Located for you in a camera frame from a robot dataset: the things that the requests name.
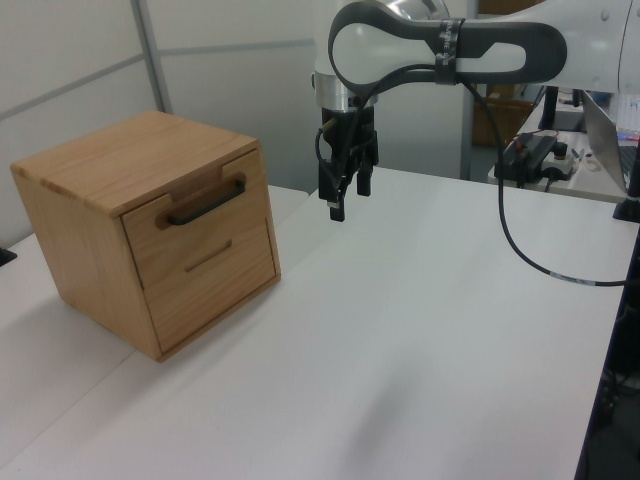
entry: wood grain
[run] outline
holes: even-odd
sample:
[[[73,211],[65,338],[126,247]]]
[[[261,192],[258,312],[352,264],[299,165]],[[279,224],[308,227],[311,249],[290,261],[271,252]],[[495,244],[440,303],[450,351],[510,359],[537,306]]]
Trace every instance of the wood grain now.
[[[120,219],[19,175],[15,181],[62,299],[158,358],[160,346]]]
[[[151,111],[11,168],[116,217],[258,147],[251,137]]]
[[[123,216],[165,352],[278,273],[261,158],[251,152],[231,165],[223,169],[219,183],[242,178],[245,192],[191,223],[169,225],[165,219],[176,206],[203,192],[178,203],[167,194]]]
[[[11,168],[61,297],[151,358],[280,278],[253,138],[148,112]]]

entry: white wall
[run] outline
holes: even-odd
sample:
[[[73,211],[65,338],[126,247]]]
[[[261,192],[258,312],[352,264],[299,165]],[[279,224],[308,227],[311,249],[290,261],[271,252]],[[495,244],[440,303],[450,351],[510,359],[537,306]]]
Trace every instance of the white wall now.
[[[258,137],[272,184],[317,188],[311,0],[145,0],[173,113]],[[473,0],[448,0],[467,16]],[[376,106],[380,165],[460,176],[462,87],[410,85]]]
[[[0,2],[0,246],[31,231],[10,163],[156,107],[132,3]],[[272,184],[315,190],[311,0],[139,3],[167,110],[259,138]],[[464,108],[461,87],[382,95],[380,165],[459,177]]]
[[[0,2],[0,246],[31,233],[9,165],[156,108],[129,0]]]

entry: white tabletop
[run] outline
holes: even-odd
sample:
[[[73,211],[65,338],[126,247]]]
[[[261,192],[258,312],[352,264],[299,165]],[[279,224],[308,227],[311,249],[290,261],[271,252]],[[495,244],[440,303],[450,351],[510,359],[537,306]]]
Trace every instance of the white tabletop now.
[[[130,355],[0,477],[572,479],[621,289],[525,265],[496,194],[378,169],[342,224],[312,196],[278,285],[164,364]],[[613,205],[506,202],[533,258],[626,275]]]
[[[519,133],[537,131],[543,110],[544,101],[541,101],[527,118],[526,122],[519,130]],[[557,111],[581,112],[582,107],[575,108],[571,105],[559,103],[557,105]],[[555,134],[555,131],[544,131],[539,133],[539,135]],[[569,146],[569,154],[571,153],[571,149],[574,149],[578,153],[584,149],[585,155],[591,153],[589,140],[587,139],[587,135],[584,133],[558,132],[558,141],[566,143]],[[489,171],[487,175],[487,182],[497,185],[498,179],[495,176],[494,168]],[[547,181],[548,180],[546,178],[543,178],[534,183],[527,183],[525,184],[525,188],[528,190],[544,191]],[[507,181],[505,182],[505,185],[515,186],[515,182]],[[559,180],[552,183],[549,188],[549,192],[612,203],[622,202],[626,198],[625,193],[620,189],[611,175],[607,173],[595,156],[585,157],[580,161],[574,159],[574,173],[572,177],[567,181]]]
[[[275,225],[309,196],[269,186]],[[58,296],[34,235],[0,269],[0,467],[95,387],[134,348]]]

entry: black drawer handle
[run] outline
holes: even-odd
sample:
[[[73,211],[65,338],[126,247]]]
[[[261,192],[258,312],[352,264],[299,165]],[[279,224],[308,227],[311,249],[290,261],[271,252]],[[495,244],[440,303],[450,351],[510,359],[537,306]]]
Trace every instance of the black drawer handle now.
[[[240,180],[236,180],[231,187],[231,190],[229,190],[229,188],[226,188],[223,193],[213,201],[210,201],[205,205],[197,205],[193,207],[193,211],[190,211],[188,213],[184,213],[182,210],[185,210],[189,207],[178,208],[173,213],[170,213],[167,216],[167,221],[171,225],[186,225],[187,223],[193,222],[195,219],[201,217],[205,213],[209,213],[211,210],[218,208],[220,205],[224,205],[228,201],[233,200],[238,195],[243,194],[245,190],[245,183]]]

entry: black strap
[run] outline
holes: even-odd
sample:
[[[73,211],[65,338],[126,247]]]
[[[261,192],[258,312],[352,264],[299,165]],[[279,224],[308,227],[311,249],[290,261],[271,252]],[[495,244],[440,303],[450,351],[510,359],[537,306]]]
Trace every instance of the black strap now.
[[[440,22],[438,51],[436,52],[436,83],[456,84],[456,58],[458,56],[458,35],[464,18],[446,18]]]

